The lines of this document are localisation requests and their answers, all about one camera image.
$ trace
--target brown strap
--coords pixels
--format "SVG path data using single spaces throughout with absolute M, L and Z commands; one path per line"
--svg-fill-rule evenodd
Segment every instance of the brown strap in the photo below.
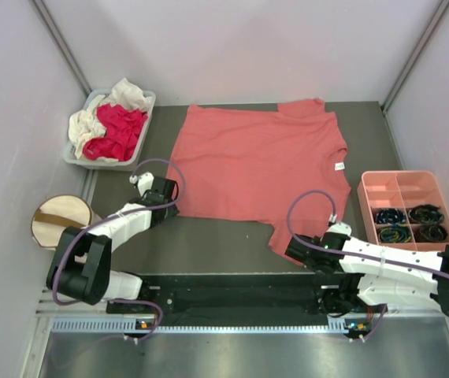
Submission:
M 70 227 L 70 226 L 73 226 L 76 228 L 84 227 L 84 224 L 76 222 L 75 220 L 68 219 L 68 218 L 61 217 L 59 215 L 54 215 L 54 214 L 45 214 L 41 211 L 41 209 L 37 209 L 37 211 L 35 211 L 34 221 L 48 223 L 48 224 L 54 224 L 55 226 L 62 226 L 62 227 Z

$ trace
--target crumpled red cloth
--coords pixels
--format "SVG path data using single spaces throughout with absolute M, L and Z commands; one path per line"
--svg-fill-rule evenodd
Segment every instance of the crumpled red cloth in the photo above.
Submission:
M 139 109 L 129 112 L 121 105 L 107 104 L 97 108 L 97 118 L 106 127 L 106 135 L 88 140 L 83 147 L 84 156 L 90 160 L 129 160 L 147 120 L 147 113 L 142 113 Z

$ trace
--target table surface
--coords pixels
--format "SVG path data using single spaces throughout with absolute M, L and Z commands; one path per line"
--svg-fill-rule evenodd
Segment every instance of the table surface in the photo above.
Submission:
M 224 109 L 275 111 L 276 104 L 217 105 Z M 348 146 L 345 176 L 352 186 L 343 220 L 353 235 L 366 239 L 356 189 L 369 170 L 400 169 L 395 148 L 378 102 L 329 102 Z M 183 126 L 187 106 L 156 107 L 140 155 L 169 159 Z M 164 176 L 166 166 L 149 166 Z M 104 217 L 137 194 L 130 172 L 100 171 L 91 207 Z M 112 268 L 141 274 L 302 272 L 303 267 L 273 253 L 268 241 L 273 228 L 256 222 L 177 217 L 131 238 L 113 254 Z

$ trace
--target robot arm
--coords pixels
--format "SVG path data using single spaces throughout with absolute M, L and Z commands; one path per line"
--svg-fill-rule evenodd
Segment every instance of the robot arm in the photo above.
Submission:
M 351 237 L 351 228 L 341 222 L 332 225 L 322 238 L 298 237 L 316 246 L 364 254 L 378 260 L 329 254 L 291 239 L 286 255 L 302 262 L 308 269 L 323 274 L 354 273 L 342 281 L 337 291 L 323 295 L 322 305 L 328 311 L 346 313 L 362 303 L 367 306 L 394 303 L 437 309 L 449 316 L 449 280 L 420 269 L 386 262 L 401 261 L 449 273 L 449 245 L 444 252 L 416 252 L 378 246 Z
M 111 271 L 111 254 L 134 235 L 176 216 L 179 211 L 175 205 L 164 209 L 135 210 L 170 203 L 174 200 L 174 191 L 177 196 L 178 190 L 176 181 L 151 173 L 132 176 L 130 182 L 137 187 L 140 197 L 129 201 L 117 213 L 111 214 L 109 221 L 90 228 L 79 239 L 60 275 L 59 293 L 90 305 L 115 298 L 137 299 L 142 280 L 132 274 Z M 55 273 L 64 253 L 80 232 L 79 228 L 68 227 L 62 233 L 46 278 L 49 289 L 53 288 Z

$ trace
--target pink organizer tray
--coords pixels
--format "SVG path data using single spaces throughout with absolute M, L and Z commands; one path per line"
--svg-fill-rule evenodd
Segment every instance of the pink organizer tray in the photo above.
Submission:
M 368 241 L 383 246 L 404 250 L 445 250 L 449 244 L 449 211 L 438 186 L 436 177 L 429 171 L 370 171 L 362 174 L 358 187 L 359 204 L 365 221 Z M 415 206 L 431 204 L 440 207 L 445 216 L 441 225 L 447 230 L 448 237 L 442 243 L 417 243 L 414 233 L 421 224 L 412 224 L 407 219 L 406 225 L 412 235 L 411 243 L 379 243 L 378 231 L 386 224 L 376 224 L 375 216 L 380 209 L 396 208 L 408 215 Z

